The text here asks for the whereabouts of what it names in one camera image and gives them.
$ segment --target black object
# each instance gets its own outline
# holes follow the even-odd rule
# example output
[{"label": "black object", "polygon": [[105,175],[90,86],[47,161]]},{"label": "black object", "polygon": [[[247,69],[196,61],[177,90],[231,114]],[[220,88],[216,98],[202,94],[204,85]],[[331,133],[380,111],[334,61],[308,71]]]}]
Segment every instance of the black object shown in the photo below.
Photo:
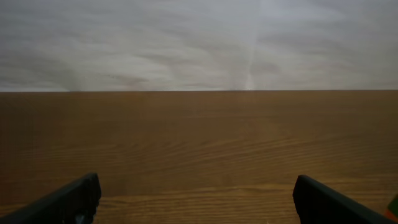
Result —
[{"label": "black object", "polygon": [[97,174],[84,177],[6,216],[1,224],[90,224],[101,198]]},{"label": "black object", "polygon": [[298,177],[293,200],[302,224],[397,224],[306,175]]},{"label": "black object", "polygon": [[[87,174],[0,224],[89,224],[100,198],[97,174]],[[301,224],[397,224],[306,175],[298,177],[293,199]]]}]

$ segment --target wooden table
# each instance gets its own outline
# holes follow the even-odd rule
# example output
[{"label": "wooden table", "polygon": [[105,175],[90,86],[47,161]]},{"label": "wooden table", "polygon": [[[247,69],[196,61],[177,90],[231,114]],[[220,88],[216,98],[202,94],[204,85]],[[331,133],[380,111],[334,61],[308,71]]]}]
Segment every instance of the wooden table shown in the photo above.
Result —
[{"label": "wooden table", "polygon": [[0,214],[83,174],[95,223],[298,223],[307,174],[383,212],[398,91],[1,93]]}]

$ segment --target white fabric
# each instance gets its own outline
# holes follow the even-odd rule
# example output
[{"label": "white fabric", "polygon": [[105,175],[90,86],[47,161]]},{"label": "white fabric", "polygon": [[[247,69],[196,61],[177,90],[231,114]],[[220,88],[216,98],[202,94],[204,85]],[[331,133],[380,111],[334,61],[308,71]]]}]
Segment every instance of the white fabric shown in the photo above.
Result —
[{"label": "white fabric", "polygon": [[3,0],[0,91],[398,88],[396,0]]}]

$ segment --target orange and green object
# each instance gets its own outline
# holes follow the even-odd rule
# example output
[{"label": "orange and green object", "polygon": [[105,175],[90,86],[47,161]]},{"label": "orange and green object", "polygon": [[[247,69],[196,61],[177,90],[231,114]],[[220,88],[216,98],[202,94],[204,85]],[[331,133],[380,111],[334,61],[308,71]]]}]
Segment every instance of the orange and green object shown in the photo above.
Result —
[{"label": "orange and green object", "polygon": [[388,205],[385,216],[395,222],[398,222],[398,195]]}]

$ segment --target brown wooden tabletop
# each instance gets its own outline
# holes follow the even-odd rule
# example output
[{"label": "brown wooden tabletop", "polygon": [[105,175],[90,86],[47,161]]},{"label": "brown wooden tabletop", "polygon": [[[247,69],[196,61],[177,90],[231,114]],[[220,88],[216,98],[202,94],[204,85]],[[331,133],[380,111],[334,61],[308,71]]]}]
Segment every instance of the brown wooden tabletop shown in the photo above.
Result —
[{"label": "brown wooden tabletop", "polygon": [[383,212],[398,91],[1,93],[0,215],[97,172],[95,223],[298,223],[307,174]]}]

